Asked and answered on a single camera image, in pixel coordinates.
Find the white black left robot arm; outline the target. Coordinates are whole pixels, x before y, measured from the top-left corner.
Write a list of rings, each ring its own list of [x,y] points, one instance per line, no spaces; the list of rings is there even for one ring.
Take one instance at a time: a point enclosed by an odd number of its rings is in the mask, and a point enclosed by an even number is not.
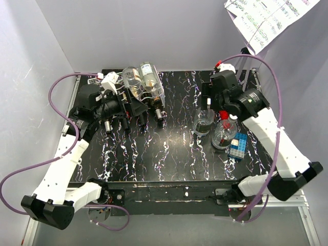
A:
[[[109,200],[107,185],[94,178],[70,193],[66,190],[101,122],[116,117],[126,124],[127,117],[139,116],[148,109],[135,86],[116,85],[115,89],[116,92],[98,85],[81,87],[60,138],[56,160],[32,195],[22,198],[21,206],[32,219],[63,230],[80,208],[91,202],[103,205]]]

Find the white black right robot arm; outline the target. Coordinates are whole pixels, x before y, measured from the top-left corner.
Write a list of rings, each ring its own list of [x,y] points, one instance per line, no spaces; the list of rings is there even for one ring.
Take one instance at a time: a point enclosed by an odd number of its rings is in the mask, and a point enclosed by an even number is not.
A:
[[[210,82],[201,84],[201,108],[237,116],[273,161],[267,175],[239,179],[222,199],[242,204],[250,197],[268,194],[286,201],[323,171],[321,163],[311,162],[292,143],[264,95],[253,88],[243,91],[233,71],[217,72]]]

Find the dark green wine bottle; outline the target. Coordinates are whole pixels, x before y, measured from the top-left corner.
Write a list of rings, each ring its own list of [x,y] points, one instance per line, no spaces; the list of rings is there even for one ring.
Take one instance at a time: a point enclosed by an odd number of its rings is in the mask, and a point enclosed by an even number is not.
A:
[[[140,121],[140,125],[144,128],[146,126],[146,120],[145,120],[145,112],[148,110],[148,105],[143,102],[143,98],[140,98],[140,103],[138,106],[138,117]]]

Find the clear round glass bottle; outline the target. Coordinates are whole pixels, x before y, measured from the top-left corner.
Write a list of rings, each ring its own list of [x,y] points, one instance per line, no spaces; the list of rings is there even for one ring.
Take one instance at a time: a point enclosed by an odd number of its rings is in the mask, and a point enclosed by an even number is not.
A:
[[[156,67],[150,62],[144,62],[140,64],[139,70],[145,90],[148,91],[154,99],[160,99],[161,103],[164,105],[165,93]]]

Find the olive green wine bottle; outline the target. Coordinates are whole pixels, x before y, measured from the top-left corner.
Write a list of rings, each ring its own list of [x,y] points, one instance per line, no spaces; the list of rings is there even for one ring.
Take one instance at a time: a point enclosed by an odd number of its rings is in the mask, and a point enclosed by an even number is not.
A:
[[[112,132],[113,128],[111,125],[111,119],[107,119],[104,121],[104,127],[106,134],[110,134]]]

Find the clear bottle black cap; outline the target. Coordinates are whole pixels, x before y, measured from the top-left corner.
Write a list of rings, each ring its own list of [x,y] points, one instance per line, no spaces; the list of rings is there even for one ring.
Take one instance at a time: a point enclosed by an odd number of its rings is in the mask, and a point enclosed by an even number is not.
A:
[[[133,96],[142,101],[144,87],[141,82],[139,71],[136,67],[127,67],[122,71],[124,86],[129,88]]]

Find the dark wine bottle neck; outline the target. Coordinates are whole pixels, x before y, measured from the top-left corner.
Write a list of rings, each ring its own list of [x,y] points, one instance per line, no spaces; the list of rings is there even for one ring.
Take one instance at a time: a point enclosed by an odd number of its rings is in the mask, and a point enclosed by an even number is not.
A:
[[[129,124],[129,120],[127,117],[123,117],[120,119],[121,125],[122,125],[122,129],[124,131],[129,131],[130,130],[130,124]]]

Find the clear bottle white cap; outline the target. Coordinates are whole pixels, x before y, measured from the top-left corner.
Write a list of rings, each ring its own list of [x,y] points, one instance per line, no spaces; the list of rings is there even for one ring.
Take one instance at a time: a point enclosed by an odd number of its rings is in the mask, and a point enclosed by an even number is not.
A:
[[[195,111],[193,121],[193,132],[198,136],[205,136],[210,132],[212,123],[215,119],[215,113],[212,109],[202,110],[198,108]]]

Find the small bottle white cap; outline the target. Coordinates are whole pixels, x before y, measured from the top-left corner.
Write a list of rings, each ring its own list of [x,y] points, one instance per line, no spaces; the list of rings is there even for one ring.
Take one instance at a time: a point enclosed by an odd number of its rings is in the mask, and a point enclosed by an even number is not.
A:
[[[227,119],[221,120],[212,137],[212,145],[219,150],[228,148],[237,134],[237,116],[230,114]]]

